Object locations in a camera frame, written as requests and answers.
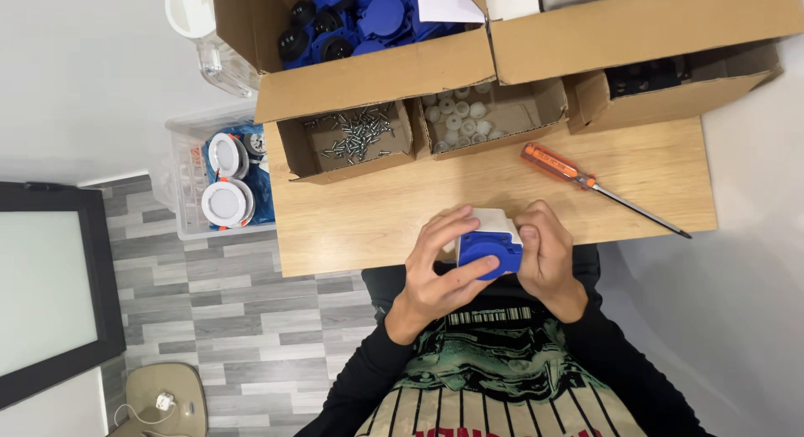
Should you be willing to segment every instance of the open cardboard box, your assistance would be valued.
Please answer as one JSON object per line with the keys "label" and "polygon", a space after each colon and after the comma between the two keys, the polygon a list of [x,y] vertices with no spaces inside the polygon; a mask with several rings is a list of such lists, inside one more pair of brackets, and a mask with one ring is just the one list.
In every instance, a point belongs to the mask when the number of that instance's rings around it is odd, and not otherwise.
{"label": "open cardboard box", "polygon": [[776,44],[759,41],[685,56],[691,77],[668,89],[611,99],[606,71],[564,78],[572,134],[695,117],[735,101],[781,74]]}
{"label": "open cardboard box", "polygon": [[[385,114],[388,117],[393,135],[389,132],[381,134],[379,142],[370,144],[367,147],[364,161],[355,162],[350,165],[346,156],[336,158],[335,154],[328,154],[329,158],[322,155],[322,152],[332,148],[334,141],[340,141],[347,135],[341,131],[340,126],[332,128],[335,120],[328,118],[330,115],[337,117],[344,114],[345,118],[355,118],[367,107],[360,107],[344,112],[319,113],[305,118],[292,118],[276,123],[279,127],[279,135],[282,139],[282,146],[288,159],[290,172],[298,175],[298,178],[291,181],[301,183],[314,183],[316,185],[328,185],[336,181],[347,180],[367,173],[373,173],[397,165],[407,164],[416,159],[416,152],[413,150],[413,135],[410,126],[410,119],[402,101],[393,102]],[[319,124],[310,124],[318,120]],[[381,151],[391,154],[380,156]]]}
{"label": "open cardboard box", "polygon": [[[441,115],[438,122],[431,123],[423,117],[421,100],[416,101],[417,117],[420,118],[432,153],[433,146],[438,141],[444,140],[446,135],[446,116]],[[466,101],[469,104],[482,102],[486,105],[487,113],[478,120],[491,122],[494,124],[492,131],[502,130],[507,134],[499,139],[433,154],[435,160],[452,159],[538,139],[559,131],[567,121],[567,96],[564,94],[564,85],[560,78],[508,86],[501,86],[495,82],[490,93],[477,93],[472,89],[467,99],[456,99],[456,101]]]}
{"label": "open cardboard box", "polygon": [[494,81],[485,24],[384,51],[283,71],[276,41],[298,0],[214,0],[217,34],[264,74],[255,121],[387,103]]}
{"label": "open cardboard box", "polygon": [[804,11],[801,0],[598,0],[489,25],[509,85],[799,33]]}

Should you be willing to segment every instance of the orange screwdriver handle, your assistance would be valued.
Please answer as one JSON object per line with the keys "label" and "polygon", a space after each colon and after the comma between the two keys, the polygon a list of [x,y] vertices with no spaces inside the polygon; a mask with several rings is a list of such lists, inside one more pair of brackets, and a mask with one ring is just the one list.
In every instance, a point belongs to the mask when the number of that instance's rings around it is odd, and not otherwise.
{"label": "orange screwdriver handle", "polygon": [[575,181],[584,190],[595,186],[595,175],[582,172],[572,161],[551,152],[547,147],[528,142],[519,153],[522,159],[540,167],[562,181]]}

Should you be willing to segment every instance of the desk surface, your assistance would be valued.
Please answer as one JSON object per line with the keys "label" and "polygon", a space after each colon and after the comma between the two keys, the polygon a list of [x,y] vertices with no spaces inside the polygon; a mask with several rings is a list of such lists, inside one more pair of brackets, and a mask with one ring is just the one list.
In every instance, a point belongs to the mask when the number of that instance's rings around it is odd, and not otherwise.
{"label": "desk surface", "polygon": [[[320,186],[288,182],[296,175],[276,124],[265,125],[265,142],[284,276],[401,264],[431,216],[464,203],[513,217],[544,199],[576,244],[669,233],[522,161],[522,144],[438,162],[420,148],[411,164]],[[687,232],[717,228],[699,118],[586,135],[563,130],[539,143]]]}

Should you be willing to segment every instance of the frosted glass panel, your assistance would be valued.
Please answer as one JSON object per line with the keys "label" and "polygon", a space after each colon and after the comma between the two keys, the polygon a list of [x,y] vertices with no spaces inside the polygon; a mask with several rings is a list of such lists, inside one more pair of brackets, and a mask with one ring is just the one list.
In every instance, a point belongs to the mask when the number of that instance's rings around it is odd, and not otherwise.
{"label": "frosted glass panel", "polygon": [[97,340],[78,213],[0,213],[0,376]]}

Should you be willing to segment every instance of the hand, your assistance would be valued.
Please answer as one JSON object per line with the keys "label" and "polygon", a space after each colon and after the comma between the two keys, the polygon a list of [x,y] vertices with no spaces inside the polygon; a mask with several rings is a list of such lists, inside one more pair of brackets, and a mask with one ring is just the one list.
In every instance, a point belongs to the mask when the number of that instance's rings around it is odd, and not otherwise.
{"label": "hand", "polygon": [[561,322],[577,321],[584,315],[588,297],[572,277],[572,235],[543,200],[531,203],[514,223],[523,244],[516,275],[522,287]]}
{"label": "hand", "polygon": [[492,281],[477,280],[499,266],[495,256],[482,257],[439,277],[433,271],[438,252],[464,233],[480,227],[469,217],[471,206],[435,216],[421,227],[413,252],[405,260],[405,288],[385,317],[388,336],[397,344],[411,344],[435,319],[468,304]]}

